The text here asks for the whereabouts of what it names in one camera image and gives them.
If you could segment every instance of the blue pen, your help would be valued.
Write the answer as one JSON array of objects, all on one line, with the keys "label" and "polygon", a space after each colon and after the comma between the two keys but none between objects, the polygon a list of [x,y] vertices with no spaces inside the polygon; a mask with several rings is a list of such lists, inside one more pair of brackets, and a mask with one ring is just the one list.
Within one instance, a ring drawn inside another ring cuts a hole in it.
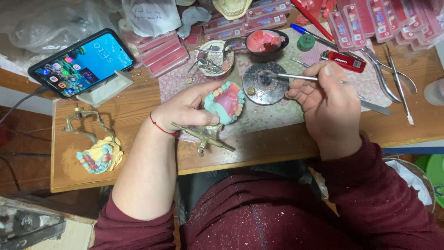
[{"label": "blue pen", "polygon": [[[330,47],[330,48],[332,48],[332,49],[334,49],[334,50],[339,52],[339,50],[337,49],[336,44],[328,41],[327,39],[324,39],[324,38],[322,38],[322,37],[320,37],[320,36],[318,36],[316,34],[313,34],[310,31],[306,30],[305,28],[303,28],[303,27],[301,27],[301,26],[299,26],[297,24],[290,24],[290,27],[292,27],[294,30],[296,30],[297,32],[301,33],[302,35],[304,35],[304,34],[312,35],[314,37],[314,39],[316,41],[318,41],[319,43],[321,43],[321,44],[323,44],[323,45],[325,45],[327,47]],[[355,54],[353,54],[351,52],[339,52],[339,53],[344,54],[344,55],[349,56],[349,57],[352,57],[354,59],[360,60],[360,61],[365,61],[361,57],[359,57],[359,56],[357,56],[357,55],[355,55]]]}]

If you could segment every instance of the handwritten note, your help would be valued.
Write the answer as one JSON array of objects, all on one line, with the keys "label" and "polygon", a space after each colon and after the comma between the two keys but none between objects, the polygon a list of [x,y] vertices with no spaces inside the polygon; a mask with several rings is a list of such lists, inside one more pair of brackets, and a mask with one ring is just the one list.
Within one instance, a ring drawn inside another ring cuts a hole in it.
[{"label": "handwritten note", "polygon": [[175,0],[123,0],[123,8],[140,36],[156,37],[182,25]]}]

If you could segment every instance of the metal disc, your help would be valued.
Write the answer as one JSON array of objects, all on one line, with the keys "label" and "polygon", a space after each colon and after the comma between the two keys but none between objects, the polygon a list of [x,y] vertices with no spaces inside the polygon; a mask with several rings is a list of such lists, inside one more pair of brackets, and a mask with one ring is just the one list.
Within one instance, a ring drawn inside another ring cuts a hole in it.
[{"label": "metal disc", "polygon": [[[260,105],[270,105],[277,103],[282,98],[284,98],[284,93],[288,90],[290,81],[289,79],[283,78],[271,78],[270,83],[265,85],[262,83],[262,79],[259,76],[259,73],[262,70],[268,70],[276,74],[287,73],[282,66],[275,62],[254,64],[248,68],[242,80],[244,93],[248,97],[248,99]],[[249,88],[254,88],[253,95],[248,94]]]}]

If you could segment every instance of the smartphone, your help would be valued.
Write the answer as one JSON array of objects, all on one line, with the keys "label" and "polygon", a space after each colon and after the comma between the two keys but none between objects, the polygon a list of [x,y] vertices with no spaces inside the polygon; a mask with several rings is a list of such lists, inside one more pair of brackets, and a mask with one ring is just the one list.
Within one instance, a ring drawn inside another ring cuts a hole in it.
[{"label": "smartphone", "polygon": [[135,62],[117,34],[106,28],[29,67],[28,74],[59,97],[71,99]]}]

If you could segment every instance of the pink floral mat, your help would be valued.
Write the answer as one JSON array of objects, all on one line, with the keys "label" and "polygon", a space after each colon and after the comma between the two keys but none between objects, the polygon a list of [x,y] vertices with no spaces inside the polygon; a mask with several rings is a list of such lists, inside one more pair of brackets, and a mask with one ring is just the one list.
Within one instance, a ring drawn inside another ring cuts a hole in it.
[{"label": "pink floral mat", "polygon": [[[327,23],[323,23],[323,26],[329,30]],[[322,36],[313,25],[305,26],[305,28]],[[299,39],[300,34],[291,28],[282,31],[289,36],[290,44],[283,50],[282,55],[274,61],[280,64],[287,73],[300,74],[304,70],[300,64],[289,59],[291,56],[311,65],[319,61],[321,52],[329,49],[320,43],[316,43],[314,48],[309,52],[300,52],[296,47],[296,41]],[[370,49],[373,49],[369,40],[367,46]],[[187,82],[189,77],[195,78],[192,85],[213,81],[204,76],[198,70],[198,67],[194,67],[189,73],[187,73],[188,69],[194,63],[195,55],[196,52],[190,52],[190,59],[186,64],[159,77],[160,97],[162,102],[165,102],[182,89],[190,86]],[[357,55],[363,57],[360,52],[357,52]],[[232,81],[239,86],[242,86],[242,77],[253,63],[249,53],[246,51],[236,52],[235,59],[233,71],[226,81]],[[359,93],[364,96],[367,101],[383,107],[390,106],[391,101],[380,89],[376,72],[372,65],[368,64],[362,74],[351,71],[346,72],[350,81],[356,85]],[[226,138],[264,129],[289,126],[301,122],[304,122],[304,114],[301,106],[293,100],[287,100],[284,98],[276,104],[263,106],[257,105],[246,98],[244,109],[239,119],[233,124],[224,126],[222,131],[218,133],[218,137]],[[194,142],[198,141],[198,139],[186,133],[181,133],[179,139]]]}]

